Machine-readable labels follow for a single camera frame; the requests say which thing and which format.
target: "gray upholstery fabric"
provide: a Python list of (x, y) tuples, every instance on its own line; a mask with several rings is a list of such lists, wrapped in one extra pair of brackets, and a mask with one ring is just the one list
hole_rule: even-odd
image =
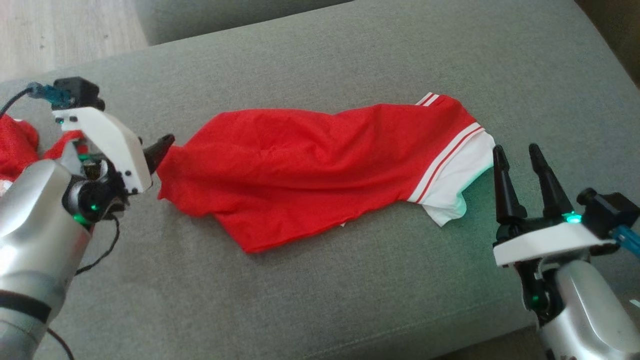
[[(71, 75), (99, 84), (108, 112), (144, 139), (173, 132), (178, 143), (221, 111), (449, 94), (505, 146), (531, 214), (542, 203), (529, 142), (568, 193), (640, 201), (638, 91), (571, 0), (361, 0), (37, 80)], [(26, 83), (1, 85), (0, 99)], [(43, 148), (59, 136), (42, 102), (12, 114), (35, 124)], [(52, 325), (78, 359), (429, 359), (532, 323), (515, 272), (493, 262), (490, 173), (443, 228), (401, 203), (258, 255), (215, 220), (156, 200), (158, 186), (133, 200), (115, 251), (74, 281)], [(99, 225), (85, 261), (112, 235)], [(616, 291), (640, 283), (627, 253), (598, 266)], [(38, 358), (64, 356), (47, 338)]]
[(350, 0), (134, 0), (150, 45), (195, 37)]

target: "wooden floor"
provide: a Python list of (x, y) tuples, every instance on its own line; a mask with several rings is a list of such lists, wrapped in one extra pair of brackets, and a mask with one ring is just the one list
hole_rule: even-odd
[(130, 0), (0, 0), (0, 82), (147, 47)]

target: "crumpled red cloth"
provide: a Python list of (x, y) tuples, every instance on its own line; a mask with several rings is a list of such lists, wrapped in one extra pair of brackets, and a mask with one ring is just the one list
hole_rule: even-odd
[[(58, 159), (65, 144), (84, 138), (82, 131), (69, 131), (43, 155), (43, 159)], [(26, 167), (40, 160), (38, 132), (26, 121), (13, 120), (9, 115), (0, 119), (0, 179), (14, 182)]]
[[(335, 115), (221, 113), (169, 150), (157, 170), (159, 198), (187, 215), (213, 215), (244, 251), (260, 252), (395, 201), (425, 204), (443, 165), (479, 133), (484, 129), (457, 100), (431, 93), (416, 105)], [(485, 136), (486, 162), (493, 138)], [(489, 166), (474, 170), (452, 199)]]

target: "sofa backrest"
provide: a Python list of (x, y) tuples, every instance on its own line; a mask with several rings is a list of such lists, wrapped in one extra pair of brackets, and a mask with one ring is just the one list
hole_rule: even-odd
[(134, 0), (149, 45), (293, 15), (350, 0)]

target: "black cable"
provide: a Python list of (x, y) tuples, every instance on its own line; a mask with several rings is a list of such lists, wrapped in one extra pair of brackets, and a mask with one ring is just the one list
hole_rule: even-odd
[(56, 334), (55, 331), (51, 330), (51, 328), (48, 328), (47, 332), (54, 339), (58, 340), (58, 343), (60, 344), (60, 346), (62, 346), (62, 348), (65, 349), (65, 352), (67, 353), (67, 357), (69, 358), (69, 360), (75, 360), (74, 354), (71, 352), (71, 348), (69, 348), (69, 345), (67, 345), (67, 343), (65, 343), (65, 340), (63, 340), (63, 338), (60, 335)]
[(21, 97), (25, 96), (30, 92), (31, 92), (31, 88), (26, 88), (23, 91), (15, 94), (11, 99), (9, 99), (9, 101), (7, 101), (6, 104), (2, 107), (2, 110), (0, 110), (0, 119), (4, 116), (7, 110), (9, 110), (11, 105), (13, 105), (16, 101), (18, 101), (18, 99), (20, 99)]
[(98, 260), (94, 261), (92, 264), (83, 266), (83, 267), (79, 268), (78, 270), (76, 270), (75, 276), (78, 276), (83, 272), (87, 272), (87, 271), (91, 270), (95, 265), (98, 265), (98, 263), (100, 261), (102, 261), (102, 259), (104, 259), (107, 256), (109, 256), (111, 251), (113, 251), (113, 248), (116, 246), (116, 242), (118, 242), (118, 239), (120, 238), (120, 221), (118, 220), (117, 217), (113, 217), (113, 220), (116, 222), (116, 236), (113, 238), (113, 241), (111, 242), (111, 246), (109, 247), (109, 249), (107, 251), (105, 251), (104, 254), (102, 254), (98, 258)]

